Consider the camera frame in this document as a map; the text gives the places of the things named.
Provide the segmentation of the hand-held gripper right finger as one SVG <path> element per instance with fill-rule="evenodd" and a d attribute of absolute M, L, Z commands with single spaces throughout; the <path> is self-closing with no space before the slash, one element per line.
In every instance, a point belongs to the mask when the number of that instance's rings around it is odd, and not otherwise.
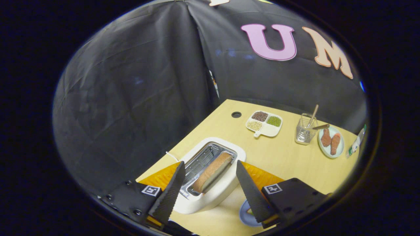
<path fill-rule="evenodd" d="M 256 221 L 264 228 L 288 227 L 306 218 L 328 199 L 327 194 L 298 178 L 283 180 L 240 160 L 236 176 Z"/>

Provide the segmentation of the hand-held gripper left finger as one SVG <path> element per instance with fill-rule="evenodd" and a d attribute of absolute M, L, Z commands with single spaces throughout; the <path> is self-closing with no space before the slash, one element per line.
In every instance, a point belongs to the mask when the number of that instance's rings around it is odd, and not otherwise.
<path fill-rule="evenodd" d="M 185 162 L 159 170 L 141 181 L 126 180 L 99 199 L 138 224 L 162 230 L 185 179 Z"/>

